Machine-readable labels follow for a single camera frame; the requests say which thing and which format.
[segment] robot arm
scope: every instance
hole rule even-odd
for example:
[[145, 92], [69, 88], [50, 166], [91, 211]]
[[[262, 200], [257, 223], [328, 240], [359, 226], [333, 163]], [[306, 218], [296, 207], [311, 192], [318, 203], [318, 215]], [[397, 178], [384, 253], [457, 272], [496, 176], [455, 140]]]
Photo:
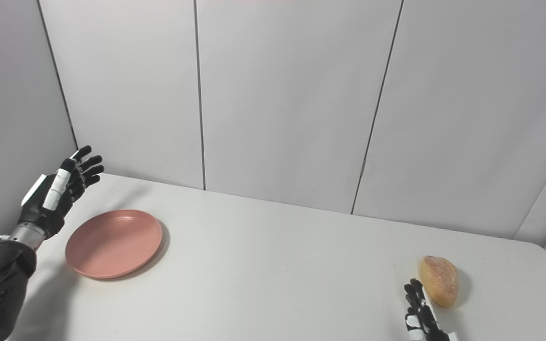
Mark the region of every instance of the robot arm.
[[446, 334], [439, 328], [431, 300], [419, 280], [412, 278], [403, 288], [410, 304], [405, 319], [412, 341], [459, 341], [456, 333]]
[[18, 225], [11, 235], [0, 235], [0, 341], [11, 334], [35, 272], [35, 252], [41, 242], [58, 233], [64, 217], [88, 186], [100, 180], [102, 157], [82, 158], [89, 145], [64, 160], [56, 173], [41, 175], [22, 200]]

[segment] bread roll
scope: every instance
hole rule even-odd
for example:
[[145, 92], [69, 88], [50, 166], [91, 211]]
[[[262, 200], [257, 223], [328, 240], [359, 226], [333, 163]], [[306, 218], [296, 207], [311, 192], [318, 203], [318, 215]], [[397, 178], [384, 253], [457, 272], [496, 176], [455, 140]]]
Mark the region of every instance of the bread roll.
[[420, 282], [433, 302], [451, 308], [459, 293], [459, 274], [447, 259], [425, 256], [420, 262]]

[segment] white table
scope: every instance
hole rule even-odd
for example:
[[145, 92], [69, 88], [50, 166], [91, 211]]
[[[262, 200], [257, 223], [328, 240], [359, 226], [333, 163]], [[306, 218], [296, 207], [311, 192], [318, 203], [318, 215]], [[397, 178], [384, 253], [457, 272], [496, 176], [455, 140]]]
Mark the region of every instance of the white table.
[[[167, 238], [138, 276], [100, 281], [65, 265], [85, 220], [158, 218]], [[388, 222], [103, 175], [43, 244], [13, 341], [409, 340], [403, 284], [423, 255], [460, 270], [461, 341], [546, 340], [546, 252], [526, 242]]]

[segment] pink plate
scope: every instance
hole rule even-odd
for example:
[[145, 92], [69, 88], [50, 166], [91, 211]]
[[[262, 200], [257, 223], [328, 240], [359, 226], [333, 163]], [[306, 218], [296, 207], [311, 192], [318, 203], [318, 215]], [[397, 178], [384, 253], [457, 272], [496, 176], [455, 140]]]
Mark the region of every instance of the pink plate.
[[143, 266], [161, 244], [161, 225], [134, 209], [97, 215], [83, 223], [67, 242], [67, 262], [91, 278], [113, 278]]

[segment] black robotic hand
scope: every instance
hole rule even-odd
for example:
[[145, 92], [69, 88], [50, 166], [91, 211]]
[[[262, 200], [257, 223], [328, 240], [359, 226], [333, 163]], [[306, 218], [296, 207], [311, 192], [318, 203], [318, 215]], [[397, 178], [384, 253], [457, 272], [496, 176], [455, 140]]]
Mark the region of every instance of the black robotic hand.
[[87, 145], [64, 160], [55, 174], [41, 175], [22, 200], [16, 229], [11, 235], [0, 235], [0, 341], [9, 337], [16, 324], [28, 279], [35, 272], [35, 251], [60, 231], [85, 188], [100, 180], [102, 157], [82, 162], [90, 152]]
[[22, 201], [19, 226], [38, 227], [44, 233], [43, 239], [61, 230], [73, 203], [87, 187], [100, 180], [98, 174], [104, 171], [100, 155], [82, 162], [90, 152], [91, 147], [87, 145], [64, 160], [56, 173], [39, 177]]
[[456, 333], [447, 334], [439, 328], [429, 296], [418, 279], [412, 278], [403, 288], [410, 304], [405, 319], [412, 341], [458, 341]]

